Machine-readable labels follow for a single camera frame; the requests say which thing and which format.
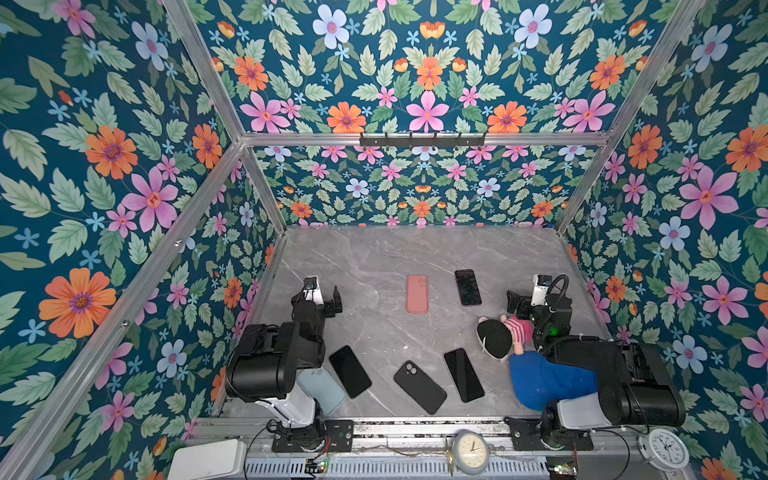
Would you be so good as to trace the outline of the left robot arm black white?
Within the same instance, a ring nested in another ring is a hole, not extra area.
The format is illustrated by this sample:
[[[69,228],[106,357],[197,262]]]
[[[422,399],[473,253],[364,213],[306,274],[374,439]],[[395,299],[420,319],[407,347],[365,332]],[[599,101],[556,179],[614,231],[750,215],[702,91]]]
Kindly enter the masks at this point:
[[[297,377],[301,370],[323,366],[325,323],[343,312],[341,294],[334,289],[325,300],[317,279],[308,277],[291,298],[291,307],[287,322],[245,327],[225,368],[225,392],[265,407],[284,428],[320,432],[320,402],[297,384]]]

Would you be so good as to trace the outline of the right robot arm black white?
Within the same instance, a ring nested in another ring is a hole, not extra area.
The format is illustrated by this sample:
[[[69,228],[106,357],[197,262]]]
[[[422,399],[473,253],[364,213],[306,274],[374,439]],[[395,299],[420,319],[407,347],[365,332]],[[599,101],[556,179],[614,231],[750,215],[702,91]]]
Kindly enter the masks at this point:
[[[571,331],[572,302],[538,305],[507,293],[509,370],[517,400],[539,413],[533,436],[546,448],[592,448],[591,435],[621,427],[679,427],[685,408],[655,348]]]

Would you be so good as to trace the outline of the black phone pink edge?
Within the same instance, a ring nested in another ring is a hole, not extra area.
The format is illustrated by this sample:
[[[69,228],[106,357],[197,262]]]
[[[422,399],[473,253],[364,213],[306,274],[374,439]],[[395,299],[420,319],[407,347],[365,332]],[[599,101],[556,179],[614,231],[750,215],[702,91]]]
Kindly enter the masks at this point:
[[[461,305],[481,305],[482,298],[475,272],[472,269],[460,269],[454,272],[454,276]]]

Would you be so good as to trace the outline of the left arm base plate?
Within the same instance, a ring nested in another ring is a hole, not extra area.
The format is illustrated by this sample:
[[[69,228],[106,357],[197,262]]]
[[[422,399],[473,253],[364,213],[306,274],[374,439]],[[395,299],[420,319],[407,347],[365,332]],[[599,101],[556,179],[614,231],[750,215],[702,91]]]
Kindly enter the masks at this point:
[[[278,424],[273,432],[273,453],[322,454],[350,452],[354,438],[351,420],[325,420],[310,426],[288,428]]]

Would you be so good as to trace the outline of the pink phone case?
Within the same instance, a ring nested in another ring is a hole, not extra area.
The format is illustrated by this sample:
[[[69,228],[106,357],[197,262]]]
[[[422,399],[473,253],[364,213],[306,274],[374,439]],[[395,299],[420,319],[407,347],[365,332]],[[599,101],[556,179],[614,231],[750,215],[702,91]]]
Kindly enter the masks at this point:
[[[406,281],[406,311],[426,314],[429,310],[429,280],[425,275],[411,275]]]

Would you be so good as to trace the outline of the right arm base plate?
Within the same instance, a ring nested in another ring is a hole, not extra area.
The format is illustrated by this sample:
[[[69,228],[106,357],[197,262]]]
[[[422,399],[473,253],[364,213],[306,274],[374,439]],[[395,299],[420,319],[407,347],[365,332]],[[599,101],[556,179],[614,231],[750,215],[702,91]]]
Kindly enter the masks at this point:
[[[558,420],[535,420],[504,417],[516,451],[577,450],[592,451],[594,444],[588,431],[569,430]]]

